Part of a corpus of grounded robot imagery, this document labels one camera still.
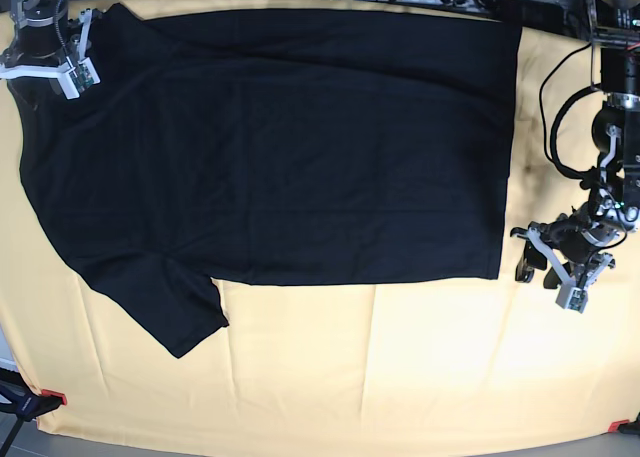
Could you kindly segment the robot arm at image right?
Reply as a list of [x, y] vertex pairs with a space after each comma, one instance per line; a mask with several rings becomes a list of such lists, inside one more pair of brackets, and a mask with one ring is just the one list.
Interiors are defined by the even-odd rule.
[[[588, 199], [551, 223], [532, 222], [510, 232], [525, 243], [516, 281], [528, 283], [543, 271], [546, 288], [579, 294], [614, 267], [611, 250], [639, 229], [639, 0], [584, 0], [584, 10], [590, 83], [543, 126], [543, 142], [556, 170], [577, 181]], [[591, 125], [597, 162], [579, 171], [561, 161], [560, 127], [575, 104], [595, 94], [603, 97]]]

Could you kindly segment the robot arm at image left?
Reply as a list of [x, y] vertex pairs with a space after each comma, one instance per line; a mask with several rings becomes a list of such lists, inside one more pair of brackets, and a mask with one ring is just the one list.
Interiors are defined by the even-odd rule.
[[60, 68], [74, 79], [85, 58], [92, 12], [69, 19], [71, 0], [9, 0], [14, 37], [1, 54], [1, 78], [55, 78]]

